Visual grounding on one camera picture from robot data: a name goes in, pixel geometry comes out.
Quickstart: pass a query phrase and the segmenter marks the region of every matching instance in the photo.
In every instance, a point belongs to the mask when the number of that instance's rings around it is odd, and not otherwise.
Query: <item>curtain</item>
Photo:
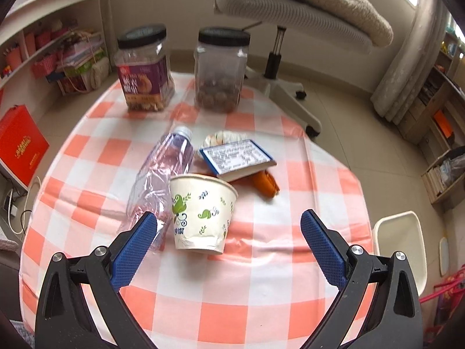
[[[399,124],[436,62],[446,32],[442,0],[418,0],[410,33],[371,96],[377,113]]]

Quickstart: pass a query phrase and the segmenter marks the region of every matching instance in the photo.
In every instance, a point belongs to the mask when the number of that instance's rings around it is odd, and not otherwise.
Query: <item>power strip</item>
[[[5,201],[3,202],[2,208],[8,213],[9,206],[10,206],[10,194],[6,196]],[[13,201],[12,201],[10,215],[14,218],[17,213],[18,213],[18,208],[15,205],[13,205]]]

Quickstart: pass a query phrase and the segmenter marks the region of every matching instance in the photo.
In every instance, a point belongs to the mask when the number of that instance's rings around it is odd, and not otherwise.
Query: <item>table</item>
[[[267,201],[249,186],[235,185],[239,198],[223,255],[178,252],[169,230],[163,251],[147,253],[122,297],[161,349],[299,348],[338,292],[310,252],[300,216],[313,208],[329,229],[372,253],[360,183],[258,91],[244,88],[236,112],[215,114],[194,107],[192,75],[174,74],[174,80],[176,94],[159,113],[128,112],[116,82],[57,154],[34,203],[21,256],[25,325],[33,331],[51,256],[88,255],[110,244],[148,152],[164,131],[185,124],[195,147],[221,129],[247,132],[276,159],[270,172],[281,192]],[[84,293],[102,337],[112,341],[88,287]],[[372,295],[370,288],[347,339],[359,331]]]

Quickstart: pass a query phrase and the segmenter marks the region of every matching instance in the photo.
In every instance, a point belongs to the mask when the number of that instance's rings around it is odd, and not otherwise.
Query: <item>blue rubber grip pad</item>
[[[344,260],[308,211],[302,214],[301,230],[327,281],[342,290],[347,284]]]
[[[116,292],[128,286],[157,234],[157,218],[148,215],[113,261],[110,282]]]

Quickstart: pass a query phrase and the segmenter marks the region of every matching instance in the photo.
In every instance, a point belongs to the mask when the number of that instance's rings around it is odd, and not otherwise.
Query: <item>snack jar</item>
[[[118,38],[118,48],[115,64],[128,108],[164,109],[174,94],[165,25],[129,30]]]
[[[236,29],[208,27],[198,32],[195,57],[195,103],[218,113],[239,104],[246,73],[250,34]]]

